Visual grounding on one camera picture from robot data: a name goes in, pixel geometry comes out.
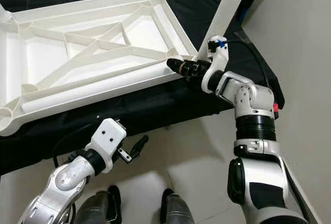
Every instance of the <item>white wall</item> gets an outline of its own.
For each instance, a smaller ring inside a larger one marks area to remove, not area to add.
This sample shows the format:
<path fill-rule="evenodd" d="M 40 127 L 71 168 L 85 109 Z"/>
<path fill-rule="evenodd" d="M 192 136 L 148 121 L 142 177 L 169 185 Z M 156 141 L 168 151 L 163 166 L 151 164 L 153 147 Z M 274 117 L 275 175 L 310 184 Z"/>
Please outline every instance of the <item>white wall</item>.
<path fill-rule="evenodd" d="M 318 216 L 330 223 L 330 0 L 257 0 L 244 30 L 281 83 L 283 155 Z"/>

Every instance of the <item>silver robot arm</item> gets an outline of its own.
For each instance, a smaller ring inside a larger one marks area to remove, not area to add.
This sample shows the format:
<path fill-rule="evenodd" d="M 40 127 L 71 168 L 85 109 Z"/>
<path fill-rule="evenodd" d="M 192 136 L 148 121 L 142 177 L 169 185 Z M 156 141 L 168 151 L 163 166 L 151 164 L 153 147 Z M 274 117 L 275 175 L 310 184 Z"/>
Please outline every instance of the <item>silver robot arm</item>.
<path fill-rule="evenodd" d="M 229 165 L 229 198 L 241 205 L 247 223 L 307 223 L 286 208 L 289 184 L 276 142 L 273 92 L 241 75 L 223 72 L 229 57 L 224 37 L 208 41 L 208 57 L 210 63 L 169 58 L 167 65 L 188 81 L 200 83 L 202 91 L 234 106 L 237 158 Z"/>
<path fill-rule="evenodd" d="M 29 204 L 18 224 L 66 223 L 70 207 L 82 194 L 87 179 L 101 172 L 108 173 L 113 167 L 115 152 L 125 162 L 131 162 L 148 141 L 144 136 L 129 155 L 120 148 L 125 137 L 125 128 L 120 123 L 104 119 L 85 149 L 74 153 L 71 163 L 51 173 L 45 190 Z"/>

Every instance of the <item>white floor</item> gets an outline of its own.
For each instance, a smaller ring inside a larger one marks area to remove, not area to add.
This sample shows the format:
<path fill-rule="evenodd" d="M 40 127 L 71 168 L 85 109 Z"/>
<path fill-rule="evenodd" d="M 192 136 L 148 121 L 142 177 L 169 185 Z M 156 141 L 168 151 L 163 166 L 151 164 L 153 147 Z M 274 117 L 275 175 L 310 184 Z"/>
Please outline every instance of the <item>white floor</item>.
<path fill-rule="evenodd" d="M 196 223 L 245 223 L 240 207 L 227 195 L 228 164 L 234 157 L 233 114 L 225 111 L 148 132 L 141 157 L 129 165 L 119 161 L 109 174 L 94 178 L 77 206 L 115 184 L 122 195 L 123 224 L 159 223 L 161 195 L 170 187 L 187 202 Z M 126 144 L 141 137 L 129 137 Z M 52 170 L 47 160 L 1 177 L 1 224 L 18 221 Z"/>

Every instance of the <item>black cloth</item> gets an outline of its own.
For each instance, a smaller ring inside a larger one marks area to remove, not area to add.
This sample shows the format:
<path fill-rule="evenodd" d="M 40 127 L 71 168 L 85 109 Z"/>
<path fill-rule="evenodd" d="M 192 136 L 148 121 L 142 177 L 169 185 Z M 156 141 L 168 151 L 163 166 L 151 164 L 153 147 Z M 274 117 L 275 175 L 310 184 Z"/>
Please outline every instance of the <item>black cloth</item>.
<path fill-rule="evenodd" d="M 69 1 L 75 0 L 0 0 L 5 8 L 12 11 Z M 198 50 L 220 0 L 167 1 Z M 238 39 L 238 33 L 244 34 L 240 25 L 232 21 L 225 36 L 228 39 Z M 251 78 L 255 83 L 264 84 L 254 57 L 245 47 L 230 45 L 229 57 L 227 70 Z M 263 67 L 276 100 L 282 107 L 284 99 L 277 77 L 266 63 L 263 63 Z M 120 119 L 131 136 L 200 116 L 217 114 L 229 108 L 230 104 L 197 91 L 185 79 L 90 104 L 26 123 L 15 134 L 0 137 L 0 174 L 52 157 L 54 145 L 65 136 L 66 141 L 58 147 L 59 154 L 82 148 L 104 118 Z M 91 125 L 70 135 L 88 123 Z"/>

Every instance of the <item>white plastic frame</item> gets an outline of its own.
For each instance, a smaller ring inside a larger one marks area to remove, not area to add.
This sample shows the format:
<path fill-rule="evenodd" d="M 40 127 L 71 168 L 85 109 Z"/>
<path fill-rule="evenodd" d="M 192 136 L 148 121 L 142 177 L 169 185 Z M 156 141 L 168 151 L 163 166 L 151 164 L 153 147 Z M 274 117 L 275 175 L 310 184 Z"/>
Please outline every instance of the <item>white plastic frame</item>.
<path fill-rule="evenodd" d="M 196 55 L 166 0 L 84 0 L 16 13 L 0 7 L 0 136 L 178 79 L 166 58 Z"/>

